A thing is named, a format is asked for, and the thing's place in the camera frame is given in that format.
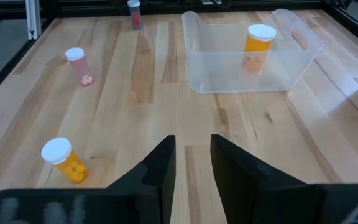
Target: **wooden tabletop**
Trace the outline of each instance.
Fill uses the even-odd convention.
[[[173,223],[224,223],[209,139],[219,133],[305,182],[358,182],[358,39],[323,11],[295,11],[324,49],[288,92],[200,95],[188,86],[181,15],[55,19],[0,86],[0,189],[105,187],[177,138]],[[202,14],[259,22],[270,12]],[[79,85],[64,52],[83,47]],[[40,158],[68,138],[89,167],[71,185]]]

